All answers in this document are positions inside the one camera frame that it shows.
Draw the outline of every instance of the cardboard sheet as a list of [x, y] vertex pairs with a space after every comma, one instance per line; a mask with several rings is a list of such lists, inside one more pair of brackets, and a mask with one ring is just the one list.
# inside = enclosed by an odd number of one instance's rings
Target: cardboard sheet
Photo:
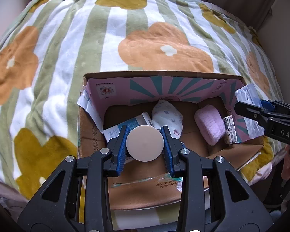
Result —
[[[194, 76], [205, 79], [235, 79], [242, 84], [245, 82], [239, 76], [224, 74], [200, 73], [200, 72], [173, 72], [173, 71], [125, 71], [125, 72], [101, 72], [87, 74], [84, 77], [84, 85], [90, 78], [105, 79], [110, 77], [141, 77], [141, 76], [181, 76], [193, 78]], [[107, 129], [125, 120], [133, 118], [143, 112], [151, 111], [157, 102], [146, 102], [136, 105], [112, 105], [105, 109], [102, 128]], [[215, 145], [208, 145], [203, 139], [194, 121], [196, 110], [207, 104], [212, 104], [218, 109], [222, 117], [228, 112], [221, 97], [217, 96], [203, 100], [199, 103], [186, 101], [170, 101], [183, 115], [183, 132], [180, 138], [189, 149], [200, 156], [214, 158], [217, 155], [224, 156], [234, 168], [238, 169], [249, 161], [262, 147], [263, 139], [249, 140], [248, 144], [234, 144], [228, 146], [223, 138]], [[90, 115], [82, 108], [79, 109], [79, 137], [80, 157], [90, 156], [94, 151], [106, 146], [103, 134], [98, 130]], [[118, 178], [109, 178], [109, 199], [111, 209], [143, 209], [168, 203], [177, 202], [181, 197], [180, 182], [172, 179], [161, 179], [167, 172], [163, 156], [150, 162], [132, 161], [124, 166], [124, 171]], [[208, 187], [207, 178], [203, 179], [204, 188]]]

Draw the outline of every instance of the blue and white packaging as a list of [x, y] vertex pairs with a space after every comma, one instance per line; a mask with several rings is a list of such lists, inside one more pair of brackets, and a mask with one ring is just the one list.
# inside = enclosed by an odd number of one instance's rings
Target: blue and white packaging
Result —
[[152, 120], [149, 117], [148, 113], [142, 113], [141, 115], [138, 115], [134, 118], [131, 118], [125, 122], [122, 122], [118, 125], [112, 126], [106, 130], [103, 130], [103, 134], [104, 137], [107, 141], [107, 143], [109, 142], [109, 140], [111, 138], [117, 138], [120, 132], [120, 129], [123, 125], [127, 125], [130, 128], [130, 131], [134, 128], [136, 128], [139, 125], [152, 125]]

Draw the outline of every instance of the pink plush towel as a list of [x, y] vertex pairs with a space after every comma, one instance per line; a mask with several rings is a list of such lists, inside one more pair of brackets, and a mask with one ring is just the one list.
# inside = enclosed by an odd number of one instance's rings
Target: pink plush towel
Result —
[[225, 134], [224, 122], [218, 110], [211, 104], [197, 110], [194, 115], [194, 120], [203, 138], [211, 146], [215, 145]]

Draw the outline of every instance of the round white disc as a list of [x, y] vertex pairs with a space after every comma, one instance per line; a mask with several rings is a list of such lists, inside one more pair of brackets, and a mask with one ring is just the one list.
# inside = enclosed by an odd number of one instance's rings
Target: round white disc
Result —
[[129, 133], [126, 145], [134, 159], [145, 162], [161, 154], [164, 141], [159, 130], [150, 125], [140, 125]]

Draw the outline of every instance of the printed label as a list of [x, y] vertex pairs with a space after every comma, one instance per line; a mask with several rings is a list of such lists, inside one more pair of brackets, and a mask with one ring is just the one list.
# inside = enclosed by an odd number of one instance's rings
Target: printed label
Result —
[[116, 89], [113, 84], [98, 84], [96, 88], [101, 99], [116, 96]]
[[226, 144], [233, 144], [237, 142], [237, 136], [232, 115], [223, 118], [224, 126], [226, 129], [224, 141]]

